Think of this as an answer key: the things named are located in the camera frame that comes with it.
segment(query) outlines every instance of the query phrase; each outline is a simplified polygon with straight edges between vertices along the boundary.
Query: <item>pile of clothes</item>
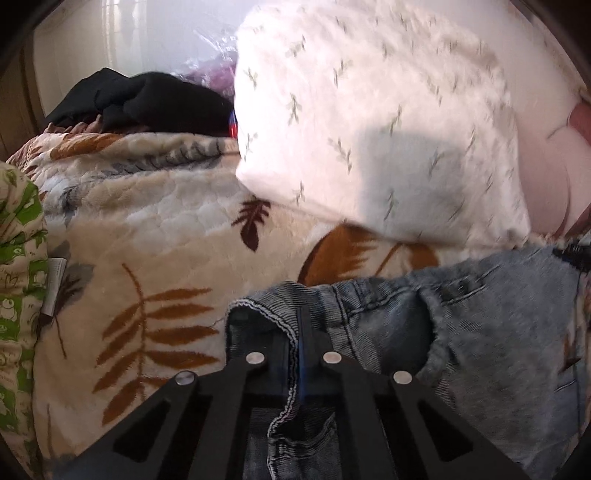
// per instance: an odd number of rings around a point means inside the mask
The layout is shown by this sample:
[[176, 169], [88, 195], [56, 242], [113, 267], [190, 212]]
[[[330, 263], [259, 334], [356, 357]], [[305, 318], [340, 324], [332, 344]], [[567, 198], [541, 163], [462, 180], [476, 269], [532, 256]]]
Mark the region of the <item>pile of clothes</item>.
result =
[[77, 83], [47, 115], [49, 132], [171, 132], [225, 137], [232, 102], [170, 74], [128, 78], [104, 68]]

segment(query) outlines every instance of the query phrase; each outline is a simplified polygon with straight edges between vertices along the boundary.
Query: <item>white label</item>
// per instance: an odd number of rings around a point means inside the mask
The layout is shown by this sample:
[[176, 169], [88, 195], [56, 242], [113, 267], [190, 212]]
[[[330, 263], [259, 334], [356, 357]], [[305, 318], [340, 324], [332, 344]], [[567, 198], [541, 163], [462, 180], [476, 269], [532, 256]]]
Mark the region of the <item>white label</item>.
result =
[[53, 317], [56, 308], [57, 293], [60, 291], [61, 278], [64, 276], [64, 270], [68, 260], [65, 258], [50, 258], [49, 275], [47, 276], [47, 293], [45, 301], [41, 307], [41, 313]]

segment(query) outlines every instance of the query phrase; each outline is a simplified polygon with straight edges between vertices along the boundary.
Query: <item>wall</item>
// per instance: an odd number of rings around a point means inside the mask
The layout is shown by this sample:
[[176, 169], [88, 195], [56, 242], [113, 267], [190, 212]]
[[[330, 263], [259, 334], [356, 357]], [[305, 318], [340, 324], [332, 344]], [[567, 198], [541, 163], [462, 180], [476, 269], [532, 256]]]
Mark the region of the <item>wall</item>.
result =
[[0, 161], [37, 135], [43, 118], [31, 36], [0, 77]]

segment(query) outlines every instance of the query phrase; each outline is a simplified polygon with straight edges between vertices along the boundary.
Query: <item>plastic bag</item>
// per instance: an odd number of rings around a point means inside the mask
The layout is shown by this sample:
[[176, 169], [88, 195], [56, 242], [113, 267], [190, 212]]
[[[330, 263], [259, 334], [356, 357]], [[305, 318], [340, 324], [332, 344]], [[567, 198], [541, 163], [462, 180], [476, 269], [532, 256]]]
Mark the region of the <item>plastic bag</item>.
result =
[[233, 35], [212, 39], [199, 35], [214, 50], [220, 52], [214, 59], [196, 60], [190, 59], [185, 63], [185, 68], [179, 72], [173, 72], [181, 80], [202, 85], [219, 93], [229, 100], [234, 99], [234, 74], [236, 72], [236, 37]]

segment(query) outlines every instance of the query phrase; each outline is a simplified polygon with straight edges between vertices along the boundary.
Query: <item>purple item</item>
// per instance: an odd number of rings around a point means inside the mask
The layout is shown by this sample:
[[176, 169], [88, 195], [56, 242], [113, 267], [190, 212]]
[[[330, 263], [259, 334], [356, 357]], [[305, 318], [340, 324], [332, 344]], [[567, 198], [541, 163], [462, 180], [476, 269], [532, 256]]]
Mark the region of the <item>purple item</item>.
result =
[[213, 60], [201, 61], [189, 71], [176, 75], [185, 82], [202, 85], [233, 100], [237, 56], [235, 51], [226, 52]]

